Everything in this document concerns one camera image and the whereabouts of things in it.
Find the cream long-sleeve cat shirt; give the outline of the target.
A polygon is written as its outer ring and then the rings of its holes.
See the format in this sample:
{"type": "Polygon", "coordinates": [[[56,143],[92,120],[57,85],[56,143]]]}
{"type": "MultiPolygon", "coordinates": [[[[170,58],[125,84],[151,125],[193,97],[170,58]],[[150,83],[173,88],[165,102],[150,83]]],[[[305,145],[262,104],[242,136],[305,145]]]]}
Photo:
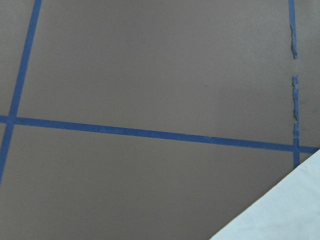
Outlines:
{"type": "Polygon", "coordinates": [[[318,240],[320,153],[317,151],[241,214],[213,240],[318,240]]]}

